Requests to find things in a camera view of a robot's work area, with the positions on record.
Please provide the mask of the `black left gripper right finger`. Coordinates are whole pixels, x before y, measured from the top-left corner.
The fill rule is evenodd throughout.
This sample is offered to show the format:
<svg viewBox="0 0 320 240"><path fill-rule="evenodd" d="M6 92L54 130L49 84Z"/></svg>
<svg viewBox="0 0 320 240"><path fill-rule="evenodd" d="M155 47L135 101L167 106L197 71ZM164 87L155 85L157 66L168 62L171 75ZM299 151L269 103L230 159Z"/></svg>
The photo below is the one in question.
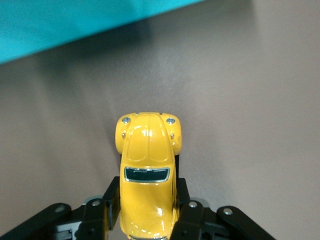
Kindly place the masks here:
<svg viewBox="0 0 320 240"><path fill-rule="evenodd" d="M175 156L176 204L179 211L171 240L273 240L274 237L235 206L212 211L192 200L185 178L179 177L180 156Z"/></svg>

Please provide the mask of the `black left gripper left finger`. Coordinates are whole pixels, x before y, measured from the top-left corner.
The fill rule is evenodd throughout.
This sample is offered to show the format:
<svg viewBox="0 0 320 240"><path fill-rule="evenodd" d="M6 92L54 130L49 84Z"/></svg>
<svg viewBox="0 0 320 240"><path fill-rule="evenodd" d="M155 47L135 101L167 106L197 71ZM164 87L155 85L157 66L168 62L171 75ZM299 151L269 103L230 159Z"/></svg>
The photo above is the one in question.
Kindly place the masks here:
<svg viewBox="0 0 320 240"><path fill-rule="evenodd" d="M120 178L114 177L103 196L89 198L77 209L52 204L22 222L2 240L107 240L120 212Z"/></svg>

